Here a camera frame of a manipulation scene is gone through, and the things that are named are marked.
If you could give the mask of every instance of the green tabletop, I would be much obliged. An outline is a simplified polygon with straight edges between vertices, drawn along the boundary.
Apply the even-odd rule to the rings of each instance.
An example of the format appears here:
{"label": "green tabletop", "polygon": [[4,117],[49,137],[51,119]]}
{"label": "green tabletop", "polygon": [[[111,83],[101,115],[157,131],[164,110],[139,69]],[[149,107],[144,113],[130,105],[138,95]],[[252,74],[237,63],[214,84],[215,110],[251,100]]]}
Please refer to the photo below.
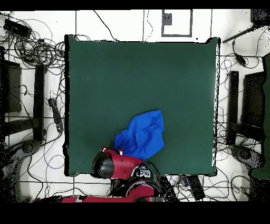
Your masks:
{"label": "green tabletop", "polygon": [[213,173],[218,41],[78,41],[69,35],[69,175],[91,173],[102,146],[135,115],[157,109],[165,146],[149,160],[160,173]]}

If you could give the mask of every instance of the blue towel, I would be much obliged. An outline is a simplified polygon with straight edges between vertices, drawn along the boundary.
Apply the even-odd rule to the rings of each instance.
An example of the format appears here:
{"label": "blue towel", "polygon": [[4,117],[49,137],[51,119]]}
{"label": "blue towel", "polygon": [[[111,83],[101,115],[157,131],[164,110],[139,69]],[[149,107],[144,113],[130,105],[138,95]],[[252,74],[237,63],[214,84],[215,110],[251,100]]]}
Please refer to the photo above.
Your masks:
{"label": "blue towel", "polygon": [[146,160],[164,147],[163,117],[160,110],[133,117],[126,130],[114,137],[113,146],[123,150],[123,155]]}

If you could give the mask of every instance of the wire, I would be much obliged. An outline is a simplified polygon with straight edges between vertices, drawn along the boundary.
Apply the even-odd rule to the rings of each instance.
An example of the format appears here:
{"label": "wire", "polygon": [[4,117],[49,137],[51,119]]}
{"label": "wire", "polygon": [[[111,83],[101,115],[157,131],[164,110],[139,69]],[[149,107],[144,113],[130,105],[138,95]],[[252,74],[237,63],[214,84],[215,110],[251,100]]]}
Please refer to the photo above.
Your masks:
{"label": "wire", "polygon": [[29,167],[30,167],[31,161],[32,161],[32,155],[30,156],[30,162],[29,162],[29,165],[28,165],[28,167],[27,167],[27,172],[28,172],[28,174],[29,174],[30,177],[32,177],[33,179],[39,181],[39,182],[42,184],[42,187],[41,187],[40,191],[39,191],[38,194],[36,195],[36,199],[37,199],[37,197],[40,195],[40,193],[41,193],[41,191],[42,191],[42,189],[43,189],[43,182],[41,182],[39,179],[33,177],[32,174],[29,172]]}
{"label": "wire", "polygon": [[147,13],[147,17],[146,17],[146,20],[147,20],[147,22],[148,22],[148,24],[151,26],[151,28],[152,28],[152,31],[151,31],[151,33],[150,33],[150,35],[146,38],[146,40],[149,38],[149,37],[151,37],[151,35],[152,35],[152,32],[153,32],[153,26],[149,23],[149,21],[148,21],[148,15],[149,15],[149,11],[150,10],[148,10],[148,13]]}
{"label": "wire", "polygon": [[100,21],[104,24],[104,26],[106,26],[106,28],[109,30],[109,32],[110,32],[110,34],[111,34],[111,37],[112,37],[115,41],[119,41],[119,40],[117,40],[116,38],[114,38],[114,37],[112,36],[111,30],[107,27],[107,25],[104,23],[104,21],[103,21],[102,18],[99,16],[99,14],[98,14],[95,10],[93,10],[93,11],[94,11],[95,14],[98,16],[98,18],[100,19]]}
{"label": "wire", "polygon": [[[245,176],[242,176],[242,175],[237,175],[237,176],[235,176],[235,177],[233,177],[232,178],[232,180],[231,180],[231,182],[230,182],[230,189],[231,189],[231,191],[232,191],[232,194],[233,194],[233,197],[234,197],[234,199],[236,200],[236,201],[238,201],[237,200],[237,198],[235,197],[235,194],[234,194],[234,188],[233,188],[233,180],[235,179],[235,178],[244,178],[244,179],[246,179],[247,181],[249,181],[250,182],[250,180],[247,178],[247,177],[245,177]],[[240,191],[239,190],[239,192],[242,192],[243,194],[245,194],[245,195],[247,195],[248,196],[248,194],[246,193],[246,192],[244,192],[244,191]]]}

